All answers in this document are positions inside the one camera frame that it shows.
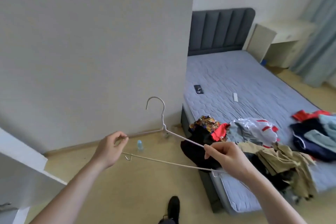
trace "floor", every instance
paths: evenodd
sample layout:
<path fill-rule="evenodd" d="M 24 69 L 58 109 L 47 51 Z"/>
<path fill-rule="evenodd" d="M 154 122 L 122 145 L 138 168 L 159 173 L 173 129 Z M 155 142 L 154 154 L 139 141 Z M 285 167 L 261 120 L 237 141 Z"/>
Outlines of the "floor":
<path fill-rule="evenodd" d="M 282 70 L 276 73 L 281 79 L 300 91 L 317 106 L 336 112 L 336 90 L 328 86 L 318 89 L 306 87 L 298 77 Z M 176 133 L 183 135 L 181 128 Z M 132 138 L 126 152 L 137 153 L 137 140 L 141 139 L 144 152 L 150 158 L 162 159 L 185 165 L 193 163 L 182 153 L 179 140 L 163 138 L 160 133 Z M 69 181 L 90 159 L 95 145 L 61 151 L 48 156 L 46 171 Z M 197 170 L 170 166 L 145 159 L 127 161 L 123 156 L 112 168 L 104 171 L 95 182 L 76 223 L 157 223 L 166 213 L 171 196 L 181 200 L 180 223 L 267 223 L 262 212 L 230 216 L 213 214 Z M 302 202 L 298 212 L 308 223 L 335 223 L 336 190 L 318 195 L 314 200 Z M 29 211 L 27 221 L 44 207 L 39 205 Z"/>

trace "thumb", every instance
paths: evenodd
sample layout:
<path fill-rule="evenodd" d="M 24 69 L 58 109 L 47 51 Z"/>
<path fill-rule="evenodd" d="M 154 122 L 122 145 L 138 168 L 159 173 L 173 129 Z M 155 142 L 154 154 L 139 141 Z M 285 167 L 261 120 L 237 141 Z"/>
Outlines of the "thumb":
<path fill-rule="evenodd" d="M 219 151 L 217 151 L 215 148 L 211 147 L 210 145 L 205 144 L 204 150 L 206 154 L 216 159 L 218 162 L 220 162 L 223 158 L 225 158 L 224 154 L 221 154 Z"/>
<path fill-rule="evenodd" d="M 122 151 L 128 142 L 128 137 L 125 137 L 120 143 L 117 145 L 118 150 Z"/>

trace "upholstered headboard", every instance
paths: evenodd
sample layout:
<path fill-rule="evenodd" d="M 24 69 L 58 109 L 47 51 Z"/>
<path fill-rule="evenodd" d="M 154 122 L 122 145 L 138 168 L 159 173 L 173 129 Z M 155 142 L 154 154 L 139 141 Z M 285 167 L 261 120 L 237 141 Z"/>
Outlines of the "upholstered headboard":
<path fill-rule="evenodd" d="M 188 56 L 241 50 L 254 16 L 252 8 L 192 12 Z"/>

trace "quilted mattress cover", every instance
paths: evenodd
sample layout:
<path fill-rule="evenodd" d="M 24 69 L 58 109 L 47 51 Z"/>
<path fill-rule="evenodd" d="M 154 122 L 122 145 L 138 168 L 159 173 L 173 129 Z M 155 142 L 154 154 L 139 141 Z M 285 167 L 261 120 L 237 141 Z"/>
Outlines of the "quilted mattress cover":
<path fill-rule="evenodd" d="M 194 85 L 200 85 L 204 94 L 197 94 Z M 233 101 L 233 93 L 237 93 L 238 102 Z M 184 108 L 194 120 L 202 115 L 222 123 L 248 117 L 266 119 L 279 128 L 281 143 L 293 149 L 291 115 L 301 109 L 318 110 L 246 51 L 189 56 L 184 100 Z M 317 162 L 311 173 L 319 192 L 336 187 L 336 163 Z M 255 196 L 239 181 L 225 174 L 211 178 L 229 213 L 261 209 Z"/>

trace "shoe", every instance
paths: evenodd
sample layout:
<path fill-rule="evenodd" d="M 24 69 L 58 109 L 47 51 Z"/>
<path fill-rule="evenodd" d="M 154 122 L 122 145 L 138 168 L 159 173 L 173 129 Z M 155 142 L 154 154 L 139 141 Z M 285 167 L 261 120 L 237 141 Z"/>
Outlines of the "shoe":
<path fill-rule="evenodd" d="M 176 224 L 179 224 L 180 215 L 180 200 L 177 196 L 172 196 L 168 203 L 168 218 L 173 219 Z"/>

